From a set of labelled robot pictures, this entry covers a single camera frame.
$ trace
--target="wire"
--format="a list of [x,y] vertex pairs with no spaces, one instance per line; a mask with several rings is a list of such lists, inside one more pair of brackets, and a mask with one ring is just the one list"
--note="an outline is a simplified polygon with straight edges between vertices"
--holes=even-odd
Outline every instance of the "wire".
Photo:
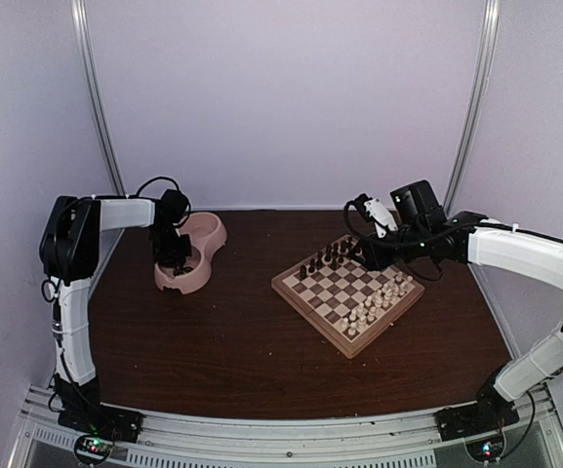
[[529,432],[531,432],[531,428],[533,427],[533,423],[535,422],[535,412],[537,411],[537,407],[535,405],[535,399],[533,398],[533,395],[531,395],[530,391],[527,391],[526,395],[528,395],[528,398],[531,400],[531,406],[532,406],[531,419],[530,419],[530,421],[528,421],[528,426],[526,426],[526,430],[524,431],[524,434],[522,434],[522,437],[520,438],[520,440],[517,441],[517,444],[515,444],[511,448],[511,450],[509,450],[504,455],[500,456],[500,461],[504,460],[508,456],[511,456],[519,448],[519,446],[522,445],[522,443],[526,439],[526,436],[528,436]]
[[429,276],[424,276],[422,273],[420,273],[418,270],[412,267],[410,262],[405,261],[405,265],[407,266],[409,271],[413,273],[414,276],[417,276],[418,278],[425,281],[439,281],[444,276],[444,270],[436,263],[435,263],[435,269],[437,270],[437,278],[430,278]]
[[181,192],[180,190],[180,186],[177,184],[177,181],[174,180],[173,178],[170,177],[166,177],[164,175],[159,175],[158,177],[154,177],[149,179],[148,181],[146,181],[143,185],[140,186],[140,188],[136,191],[136,195],[134,195],[135,197],[140,197],[142,191],[148,187],[151,183],[156,182],[158,180],[166,180],[167,182],[171,182],[175,188],[177,189],[178,192]]
[[49,409],[50,412],[62,412],[61,409],[53,409],[53,407],[51,406],[51,403],[54,402],[54,398],[56,397],[57,393],[54,392],[52,394],[51,397],[49,397],[49,401],[47,402],[47,408]]
[[64,373],[66,374],[66,377],[68,378],[68,382],[70,383],[70,385],[73,387],[73,389],[75,390],[75,392],[77,393],[77,395],[79,395],[79,397],[86,402],[86,404],[92,408],[93,410],[95,410],[95,412],[101,416],[101,418],[105,421],[108,422],[108,425],[111,425],[112,428],[115,428],[115,424],[114,421],[112,419],[110,419],[109,417],[107,417],[105,414],[103,414],[103,412],[98,409],[93,403],[91,403],[87,398],[86,395],[84,395],[81,390],[79,389],[77,383],[75,383],[75,380],[73,380],[73,377],[70,373],[70,370],[68,370],[68,366],[66,365],[66,360],[64,359],[64,350],[62,349],[62,352],[60,353],[60,361],[62,363],[62,367],[64,368]]

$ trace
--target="wooden table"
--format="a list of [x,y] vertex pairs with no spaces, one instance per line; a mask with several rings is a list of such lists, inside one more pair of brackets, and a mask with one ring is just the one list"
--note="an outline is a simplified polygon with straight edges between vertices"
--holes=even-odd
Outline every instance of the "wooden table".
[[[509,356],[466,266],[348,360],[270,287],[346,233],[340,212],[222,212],[227,245],[199,292],[160,292],[147,231],[125,232],[91,300],[106,403],[212,417],[314,418],[474,399]],[[427,261],[419,270],[433,273]]]

